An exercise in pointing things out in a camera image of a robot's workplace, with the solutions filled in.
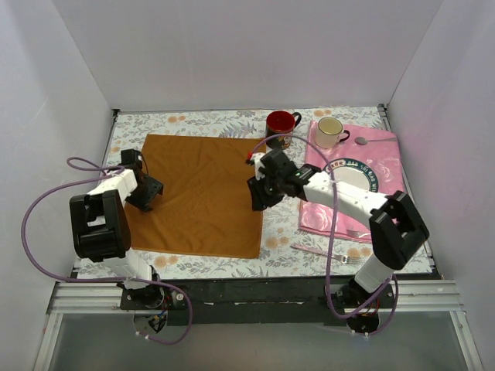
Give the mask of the orange brown cloth napkin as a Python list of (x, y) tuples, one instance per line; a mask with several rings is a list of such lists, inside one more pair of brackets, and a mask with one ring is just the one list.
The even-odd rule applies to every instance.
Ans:
[(163, 194), (142, 212), (127, 204), (135, 250), (197, 256), (256, 258), (262, 215), (251, 208), (246, 164), (257, 138), (149, 134), (142, 147)]

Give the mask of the pink handled fork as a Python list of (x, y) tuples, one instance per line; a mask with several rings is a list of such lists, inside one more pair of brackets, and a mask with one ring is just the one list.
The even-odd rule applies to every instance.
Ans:
[[(290, 247), (294, 250), (300, 250), (300, 251), (304, 251), (307, 253), (316, 254), (319, 256), (327, 256), (328, 255), (327, 250), (321, 250), (321, 249), (318, 249), (315, 247), (308, 247), (308, 246), (301, 245), (298, 243), (291, 244)], [(332, 253), (331, 258), (335, 261), (340, 262), (341, 264), (351, 264), (351, 265), (362, 264), (362, 260), (359, 257), (351, 257), (351, 256), (347, 256), (347, 255)]]

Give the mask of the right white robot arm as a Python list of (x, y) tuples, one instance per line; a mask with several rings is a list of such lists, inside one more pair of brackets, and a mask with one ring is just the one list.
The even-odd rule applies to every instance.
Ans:
[(252, 209), (263, 211), (286, 196), (327, 206), (364, 225), (371, 233), (373, 253), (348, 284), (351, 301), (367, 307), (413, 258), (429, 238), (429, 231), (409, 194), (385, 195), (336, 181), (314, 165), (297, 166), (283, 150), (254, 153), (248, 181)]

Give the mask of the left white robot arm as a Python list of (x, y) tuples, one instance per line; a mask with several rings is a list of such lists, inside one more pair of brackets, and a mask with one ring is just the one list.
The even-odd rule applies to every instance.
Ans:
[(155, 309), (164, 302), (165, 292), (156, 284), (155, 268), (131, 248), (125, 206), (150, 212), (164, 186), (148, 174), (144, 156), (136, 149), (121, 151), (119, 165), (123, 172), (111, 171), (95, 189), (70, 199), (73, 244), (78, 257), (102, 263), (119, 277), (118, 286), (131, 301)]

